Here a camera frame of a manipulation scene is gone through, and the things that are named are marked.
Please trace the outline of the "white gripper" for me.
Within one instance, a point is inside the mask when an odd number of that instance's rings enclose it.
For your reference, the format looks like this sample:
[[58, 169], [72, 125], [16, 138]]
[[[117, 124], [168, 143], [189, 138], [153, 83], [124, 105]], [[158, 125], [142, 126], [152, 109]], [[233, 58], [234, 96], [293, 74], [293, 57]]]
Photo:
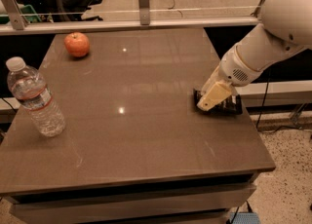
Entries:
[[210, 78], [201, 89], [201, 97], [197, 107], [204, 111], [212, 109], [232, 95], [230, 83], [218, 81], [219, 76], [230, 82], [235, 87], [244, 87], [257, 79], [260, 71], [249, 68], [238, 53], [238, 45], [235, 44], [222, 57], [219, 66], [216, 67]]

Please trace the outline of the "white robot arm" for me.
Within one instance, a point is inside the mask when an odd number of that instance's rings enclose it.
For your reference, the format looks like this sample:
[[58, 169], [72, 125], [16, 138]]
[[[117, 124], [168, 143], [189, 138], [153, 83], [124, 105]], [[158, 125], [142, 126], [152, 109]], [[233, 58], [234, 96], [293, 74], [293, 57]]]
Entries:
[[209, 111], [257, 79], [269, 66], [312, 46], [312, 0], [265, 0], [261, 23], [222, 57], [201, 90], [197, 107]]

